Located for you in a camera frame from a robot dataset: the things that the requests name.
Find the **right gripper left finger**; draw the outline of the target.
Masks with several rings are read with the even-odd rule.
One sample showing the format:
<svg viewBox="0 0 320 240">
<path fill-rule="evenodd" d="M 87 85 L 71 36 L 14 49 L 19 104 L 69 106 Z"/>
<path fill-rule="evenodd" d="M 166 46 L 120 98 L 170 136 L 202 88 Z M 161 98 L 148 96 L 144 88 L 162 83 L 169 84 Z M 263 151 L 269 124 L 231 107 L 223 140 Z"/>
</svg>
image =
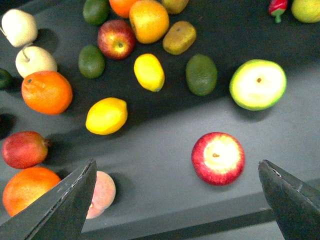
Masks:
<svg viewBox="0 0 320 240">
<path fill-rule="evenodd" d="M 97 164 L 91 159 L 0 226 L 2 240 L 77 240 L 91 205 Z"/>
</svg>

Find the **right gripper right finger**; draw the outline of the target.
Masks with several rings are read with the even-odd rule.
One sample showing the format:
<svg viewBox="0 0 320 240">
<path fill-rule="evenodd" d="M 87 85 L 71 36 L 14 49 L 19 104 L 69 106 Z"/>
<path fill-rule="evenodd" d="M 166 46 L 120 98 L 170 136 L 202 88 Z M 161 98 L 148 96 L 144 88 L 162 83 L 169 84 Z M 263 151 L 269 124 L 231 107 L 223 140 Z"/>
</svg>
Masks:
<svg viewBox="0 0 320 240">
<path fill-rule="evenodd" d="M 320 191 L 274 163 L 258 165 L 263 193 L 286 240 L 320 238 Z"/>
</svg>

